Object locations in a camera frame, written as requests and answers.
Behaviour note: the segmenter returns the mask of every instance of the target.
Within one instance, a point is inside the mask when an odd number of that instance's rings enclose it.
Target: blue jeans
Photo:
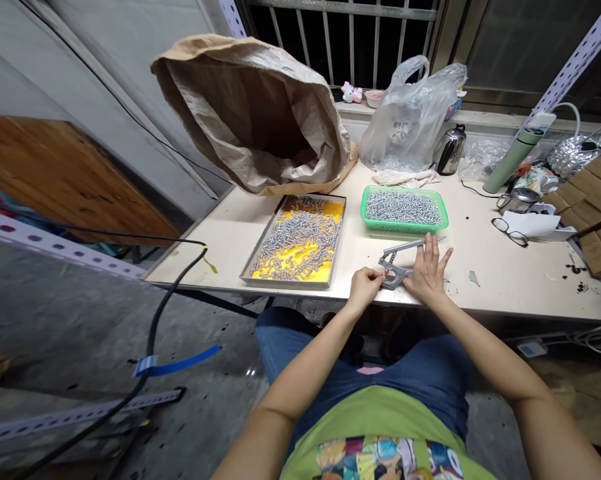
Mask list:
[[[256,338],[269,383],[320,333],[298,311],[273,307],[259,315]],[[376,375],[364,375],[343,349],[312,405],[297,423],[290,448],[337,403],[352,393],[382,385],[422,402],[463,441],[467,436],[469,406],[465,400],[473,365],[452,335],[419,341],[402,359]]]

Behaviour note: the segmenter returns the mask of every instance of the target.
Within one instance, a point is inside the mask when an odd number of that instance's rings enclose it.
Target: person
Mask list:
[[[601,458],[551,390],[515,352],[454,304],[443,285],[449,249],[427,235],[404,286],[450,334],[419,341],[363,375],[344,348],[384,276],[358,270],[349,300],[323,329],[292,309],[268,309],[257,339],[270,389],[221,461],[219,479],[487,479],[467,457],[472,363],[511,406],[533,478],[601,479]]]

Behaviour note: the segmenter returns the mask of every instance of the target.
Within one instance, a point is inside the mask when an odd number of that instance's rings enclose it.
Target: hand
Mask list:
[[[385,276],[376,270],[367,267],[356,270],[346,306],[354,309],[359,315],[362,314],[367,305],[372,303],[384,281]]]
[[[425,248],[418,247],[414,273],[407,277],[402,284],[407,291],[413,293],[426,304],[446,296],[444,288],[445,267],[452,256],[449,249],[440,263],[438,262],[438,240],[429,233],[425,236]]]

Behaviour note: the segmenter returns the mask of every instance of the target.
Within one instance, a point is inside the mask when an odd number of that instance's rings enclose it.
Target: green plastic basket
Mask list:
[[[440,225],[426,225],[423,223],[402,223],[383,220],[371,220],[367,218],[367,197],[369,196],[370,192],[381,189],[394,190],[399,193],[411,192],[417,195],[431,197],[431,199],[434,201],[434,204],[436,205],[436,208],[438,209],[438,214],[440,215]],[[435,231],[447,228],[449,225],[449,218],[447,217],[447,209],[445,208],[445,203],[442,201],[442,197],[440,196],[440,194],[433,190],[404,189],[381,187],[380,185],[369,185],[368,187],[365,187],[365,191],[362,193],[362,203],[360,204],[360,216],[367,224],[367,228],[371,230],[389,230],[410,233],[434,233]]]

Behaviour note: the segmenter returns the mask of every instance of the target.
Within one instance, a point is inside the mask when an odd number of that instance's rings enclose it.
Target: brown paper bag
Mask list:
[[[152,72],[197,148],[246,192],[327,193],[356,162],[325,79],[278,47],[188,37]]]

